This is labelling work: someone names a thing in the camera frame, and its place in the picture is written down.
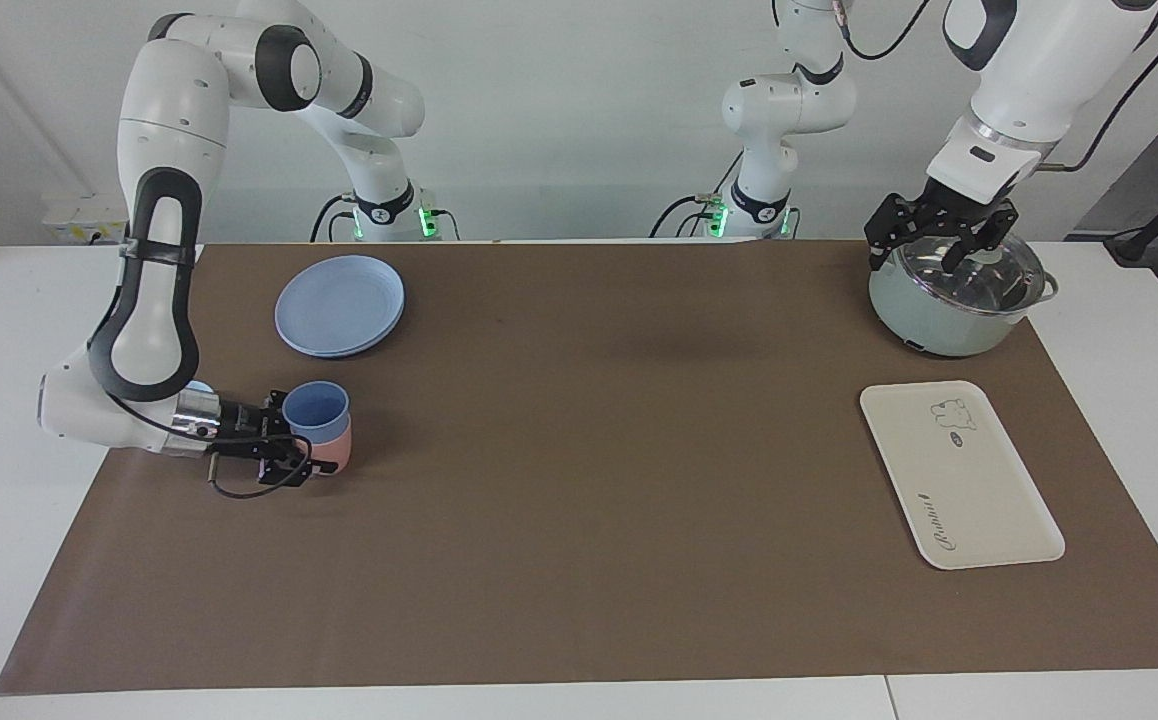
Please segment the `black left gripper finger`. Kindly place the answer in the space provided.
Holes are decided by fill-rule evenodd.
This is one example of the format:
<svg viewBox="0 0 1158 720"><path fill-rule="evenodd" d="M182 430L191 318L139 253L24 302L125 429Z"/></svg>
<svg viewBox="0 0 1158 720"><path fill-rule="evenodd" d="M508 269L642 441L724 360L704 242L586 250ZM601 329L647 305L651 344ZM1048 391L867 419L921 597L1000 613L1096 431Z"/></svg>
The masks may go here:
<svg viewBox="0 0 1158 720"><path fill-rule="evenodd" d="M968 256L983 250L998 249L1001 241L1007 237L1007 232L1014 223L1014 210L996 210L987 216L985 222L980 225L977 232L973 232L968 225L959 228L957 232L958 241L943 256L943 272L954 273Z"/></svg>
<svg viewBox="0 0 1158 720"><path fill-rule="evenodd" d="M881 269L891 251L913 241L913 203L900 194L887 194L864 223L864 238L870 247L870 269Z"/></svg>

